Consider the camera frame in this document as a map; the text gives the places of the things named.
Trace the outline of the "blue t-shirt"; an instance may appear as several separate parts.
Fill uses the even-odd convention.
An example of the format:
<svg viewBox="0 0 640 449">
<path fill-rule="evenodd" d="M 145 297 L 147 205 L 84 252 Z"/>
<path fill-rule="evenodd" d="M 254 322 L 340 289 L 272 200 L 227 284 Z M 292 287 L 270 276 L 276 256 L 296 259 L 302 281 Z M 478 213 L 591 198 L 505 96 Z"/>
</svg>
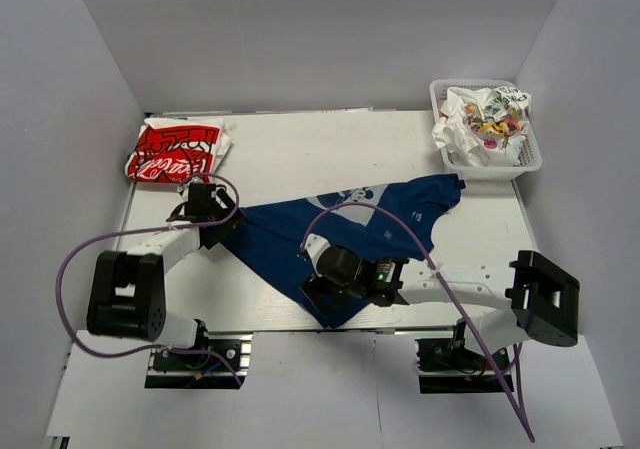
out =
<svg viewBox="0 0 640 449">
<path fill-rule="evenodd" d="M 337 328 L 367 303 L 352 300 L 326 317 L 303 294 L 301 286 L 310 276 L 312 265 L 299 257 L 299 245 L 311 221 L 323 210 L 338 205 L 338 210 L 314 226 L 315 234 L 368 261 L 385 256 L 420 259 L 418 246 L 404 229 L 382 213 L 359 204 L 378 206 L 394 214 L 430 251 L 434 248 L 433 226 L 460 202 L 464 188 L 465 182 L 458 176 L 440 174 L 245 207 L 246 219 L 222 245 L 274 289 L 304 308 L 322 327 Z"/>
</svg>

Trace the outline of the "white printed t-shirt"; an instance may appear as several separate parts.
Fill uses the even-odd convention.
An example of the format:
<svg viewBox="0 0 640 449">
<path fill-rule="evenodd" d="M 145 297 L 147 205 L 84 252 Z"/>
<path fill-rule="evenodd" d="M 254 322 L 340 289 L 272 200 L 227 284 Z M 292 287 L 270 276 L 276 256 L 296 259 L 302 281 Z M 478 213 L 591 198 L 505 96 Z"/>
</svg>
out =
<svg viewBox="0 0 640 449">
<path fill-rule="evenodd" d="M 449 87 L 432 131 L 436 148 L 462 165 L 512 167 L 528 139 L 532 98 L 512 86 Z"/>
</svg>

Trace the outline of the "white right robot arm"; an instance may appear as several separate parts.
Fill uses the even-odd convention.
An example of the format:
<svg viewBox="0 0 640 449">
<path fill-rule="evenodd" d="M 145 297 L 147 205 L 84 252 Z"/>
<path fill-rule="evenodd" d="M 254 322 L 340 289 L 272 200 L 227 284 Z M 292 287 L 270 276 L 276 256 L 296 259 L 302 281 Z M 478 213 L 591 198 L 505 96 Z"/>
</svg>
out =
<svg viewBox="0 0 640 449">
<path fill-rule="evenodd" d="M 482 355 L 528 340 L 562 348 L 578 342 L 580 283 L 535 251 L 521 250 L 502 267 L 447 271 L 409 258 L 370 262 L 318 237 L 301 255 L 312 265 L 301 290 L 326 319 L 356 301 L 378 307 L 458 302 L 484 312 L 456 323 L 455 348 Z"/>
</svg>

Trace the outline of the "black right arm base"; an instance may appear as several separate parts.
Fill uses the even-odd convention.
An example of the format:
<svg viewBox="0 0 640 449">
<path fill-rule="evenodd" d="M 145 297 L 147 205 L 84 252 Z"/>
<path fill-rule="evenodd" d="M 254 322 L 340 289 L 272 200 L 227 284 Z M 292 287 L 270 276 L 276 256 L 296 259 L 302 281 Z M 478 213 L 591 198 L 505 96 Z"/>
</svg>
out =
<svg viewBox="0 0 640 449">
<path fill-rule="evenodd" d="M 417 339 L 416 356 L 423 395 L 503 392 L 498 376 L 483 355 L 452 348 L 446 338 Z"/>
</svg>

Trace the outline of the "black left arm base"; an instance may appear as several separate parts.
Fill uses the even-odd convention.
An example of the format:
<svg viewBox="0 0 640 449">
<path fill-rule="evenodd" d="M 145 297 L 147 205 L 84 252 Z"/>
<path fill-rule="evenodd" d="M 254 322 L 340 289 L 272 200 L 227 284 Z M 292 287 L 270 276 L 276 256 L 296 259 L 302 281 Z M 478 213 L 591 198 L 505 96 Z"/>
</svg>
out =
<svg viewBox="0 0 640 449">
<path fill-rule="evenodd" d="M 248 372 L 250 333 L 210 333 L 205 347 L 222 356 L 241 382 Z M 179 355 L 166 349 L 153 350 L 148 362 L 146 389 L 238 390 L 240 384 L 226 365 L 208 354 Z"/>
</svg>

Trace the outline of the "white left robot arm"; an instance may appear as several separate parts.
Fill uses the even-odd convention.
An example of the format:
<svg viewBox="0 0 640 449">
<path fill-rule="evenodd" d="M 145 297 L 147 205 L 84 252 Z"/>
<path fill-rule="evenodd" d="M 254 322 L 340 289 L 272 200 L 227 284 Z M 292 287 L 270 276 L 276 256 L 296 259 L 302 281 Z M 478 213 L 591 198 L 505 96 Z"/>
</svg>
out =
<svg viewBox="0 0 640 449">
<path fill-rule="evenodd" d="M 243 219 L 225 186 L 190 184 L 165 231 L 126 251 L 99 255 L 87 309 L 88 331 L 194 349 L 201 323 L 167 309 L 165 276 L 189 254 L 220 243 Z"/>
</svg>

